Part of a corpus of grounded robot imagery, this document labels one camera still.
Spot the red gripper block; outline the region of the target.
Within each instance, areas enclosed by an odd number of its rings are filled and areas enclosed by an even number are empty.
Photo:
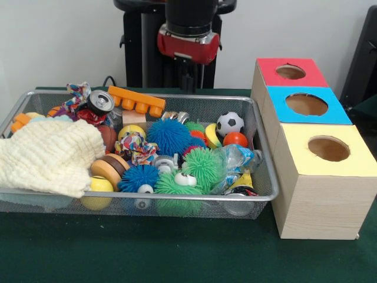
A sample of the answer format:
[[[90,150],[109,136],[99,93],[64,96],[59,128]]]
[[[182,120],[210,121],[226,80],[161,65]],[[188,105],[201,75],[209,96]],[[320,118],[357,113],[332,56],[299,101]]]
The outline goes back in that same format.
[[[159,51],[168,57],[183,57],[196,64],[209,65],[217,56],[220,36],[211,32],[202,38],[184,38],[175,35],[158,33],[157,46]],[[183,60],[181,63],[181,89],[185,93],[195,91],[195,65]]]

